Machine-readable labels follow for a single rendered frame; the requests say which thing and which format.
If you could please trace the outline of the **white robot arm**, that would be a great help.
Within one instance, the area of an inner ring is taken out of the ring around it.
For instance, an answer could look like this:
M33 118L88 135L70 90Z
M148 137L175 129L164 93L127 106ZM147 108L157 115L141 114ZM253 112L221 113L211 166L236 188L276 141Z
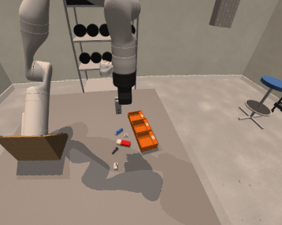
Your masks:
M140 14L139 0L88 1L104 7L112 55L135 56L136 39L132 34L131 19L135 20ZM52 65L48 62L34 61L33 57L49 35L49 8L50 0L23 0L19 9L24 73L28 80L42 82L26 90L21 136L48 135Z

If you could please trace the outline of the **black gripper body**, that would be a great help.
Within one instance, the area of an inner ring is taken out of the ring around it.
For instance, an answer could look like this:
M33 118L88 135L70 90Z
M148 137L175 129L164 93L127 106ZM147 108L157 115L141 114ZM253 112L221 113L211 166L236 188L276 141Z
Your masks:
M109 76L113 73L113 85L118 89L120 105L132 103L132 87L135 85L136 59L133 57L115 57L112 62L100 62L100 76Z

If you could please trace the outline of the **orange rack of bins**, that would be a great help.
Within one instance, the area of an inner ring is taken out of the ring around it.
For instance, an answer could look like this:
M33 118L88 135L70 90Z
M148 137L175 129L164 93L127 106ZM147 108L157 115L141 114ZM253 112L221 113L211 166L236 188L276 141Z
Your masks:
M158 141L142 111L128 112L128 119L132 126L140 151L144 152L156 149L158 147Z

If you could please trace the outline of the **red and white eraser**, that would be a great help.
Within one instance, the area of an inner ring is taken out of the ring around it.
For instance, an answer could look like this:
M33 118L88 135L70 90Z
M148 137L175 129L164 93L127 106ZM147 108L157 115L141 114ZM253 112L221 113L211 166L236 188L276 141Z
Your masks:
M120 146L130 146L130 144L131 142L129 141L120 140L120 139L117 140L117 145L120 145Z

